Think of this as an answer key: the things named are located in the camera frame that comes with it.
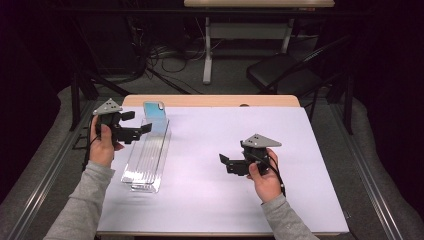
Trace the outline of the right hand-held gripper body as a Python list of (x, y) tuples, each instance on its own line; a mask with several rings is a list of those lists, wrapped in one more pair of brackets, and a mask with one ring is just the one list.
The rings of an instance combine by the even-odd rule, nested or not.
[(264, 175), (271, 168), (267, 148), (280, 147), (281, 143), (260, 134), (254, 134), (243, 141), (246, 146), (242, 152), (244, 158), (242, 160), (230, 160), (229, 164), (226, 165), (227, 172), (245, 176), (249, 174), (249, 165), (255, 163), (260, 174)]

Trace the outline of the teal gradient phone case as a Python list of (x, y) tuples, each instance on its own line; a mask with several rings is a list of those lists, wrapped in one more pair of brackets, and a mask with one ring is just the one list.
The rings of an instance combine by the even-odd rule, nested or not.
[(143, 103), (145, 119), (152, 124), (152, 133), (165, 134), (168, 127), (168, 118), (165, 105), (161, 101), (146, 101)]

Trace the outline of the clear plastic box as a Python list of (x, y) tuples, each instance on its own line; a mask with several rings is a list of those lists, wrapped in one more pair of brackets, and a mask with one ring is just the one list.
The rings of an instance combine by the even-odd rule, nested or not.
[(146, 118), (142, 124), (150, 124), (151, 131), (133, 145), (121, 182), (131, 191), (157, 193), (171, 140), (169, 120)]

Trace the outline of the metal floor rail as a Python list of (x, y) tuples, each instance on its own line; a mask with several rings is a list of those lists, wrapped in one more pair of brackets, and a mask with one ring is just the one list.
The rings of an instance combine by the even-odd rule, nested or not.
[(362, 154), (357, 142), (354, 139), (354, 136), (346, 130), (344, 121), (342, 119), (343, 112), (341, 110), (341, 107), (338, 105), (330, 104), (330, 109), (337, 122), (339, 131), (341, 132), (344, 141), (346, 142), (351, 152), (357, 172), (361, 178), (361, 181), (371, 201), (374, 211), (383, 227), (387, 239), (404, 240), (389, 209), (389, 206), (387, 205), (380, 189), (376, 184), (376, 181), (370, 171), (369, 165), (364, 155)]
[(79, 182), (95, 106), (84, 100), (74, 124), (71, 103), (61, 102), (52, 128), (0, 204), (0, 240), (43, 239)]

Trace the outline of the person's right hand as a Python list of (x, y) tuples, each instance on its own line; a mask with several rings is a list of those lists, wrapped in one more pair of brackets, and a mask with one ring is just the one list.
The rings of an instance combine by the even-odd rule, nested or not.
[(271, 168), (264, 175), (261, 175), (257, 165), (252, 163), (249, 165), (248, 179), (254, 182), (255, 191), (263, 203), (270, 202), (282, 194), (281, 183), (278, 172), (278, 157), (272, 149), (267, 149), (270, 157)]

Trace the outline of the white-legged desk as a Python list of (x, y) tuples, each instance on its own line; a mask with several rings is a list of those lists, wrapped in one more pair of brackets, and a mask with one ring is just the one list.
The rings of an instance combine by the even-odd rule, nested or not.
[[(247, 9), (316, 9), (332, 8), (334, 0), (184, 0), (185, 7), (192, 8), (247, 8)], [(281, 52), (286, 53), (290, 41), (294, 19), (283, 23), (216, 23), (205, 18), (205, 65), (203, 83), (211, 83), (212, 47), (211, 39), (281, 39)]]

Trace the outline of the black folding chair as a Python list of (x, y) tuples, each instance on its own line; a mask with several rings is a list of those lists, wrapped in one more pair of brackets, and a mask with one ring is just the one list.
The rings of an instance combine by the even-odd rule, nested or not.
[(259, 94), (294, 95), (298, 99), (313, 95), (309, 107), (312, 120), (320, 89), (342, 76), (341, 70), (324, 74), (324, 63), (341, 52), (351, 41), (349, 35), (326, 44), (302, 59), (289, 54), (275, 54), (246, 69), (246, 77), (259, 89)]

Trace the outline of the black metal stand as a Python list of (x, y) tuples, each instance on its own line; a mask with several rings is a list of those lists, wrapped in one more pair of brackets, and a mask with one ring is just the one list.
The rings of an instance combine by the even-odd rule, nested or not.
[(336, 77), (330, 89), (327, 100), (330, 103), (338, 103), (343, 100), (343, 125), (346, 131), (352, 135), (352, 105), (353, 105), (354, 78), (350, 73), (341, 73)]
[(99, 93), (96, 90), (94, 84), (98, 83), (105, 86), (106, 88), (118, 93), (121, 96), (127, 96), (130, 94), (129, 91), (124, 90), (118, 85), (106, 80), (99, 74), (94, 73), (91, 70), (84, 70), (78, 68), (71, 75), (71, 103), (72, 103), (72, 124), (70, 130), (76, 129), (77, 125), (81, 121), (81, 109), (80, 109), (80, 93), (88, 100), (96, 100), (99, 97)]

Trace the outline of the person's left hand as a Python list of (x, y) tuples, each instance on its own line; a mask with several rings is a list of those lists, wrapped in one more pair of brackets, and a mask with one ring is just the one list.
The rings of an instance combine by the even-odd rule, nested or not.
[(110, 168), (116, 151), (120, 151), (124, 146), (120, 143), (112, 142), (112, 132), (107, 125), (101, 125), (100, 134), (92, 126), (90, 132), (90, 153), (89, 159), (99, 165)]

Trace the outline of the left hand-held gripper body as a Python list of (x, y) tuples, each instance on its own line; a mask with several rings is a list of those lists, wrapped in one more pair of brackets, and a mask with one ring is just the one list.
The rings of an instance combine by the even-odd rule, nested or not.
[(120, 122), (123, 108), (116, 103), (112, 98), (108, 99), (97, 109), (93, 111), (93, 115), (97, 116), (97, 123), (95, 131), (100, 134), (101, 125), (107, 125), (112, 132), (112, 142), (123, 142), (124, 144), (131, 144), (133, 141), (139, 141), (142, 134), (139, 128), (125, 128), (122, 127)]

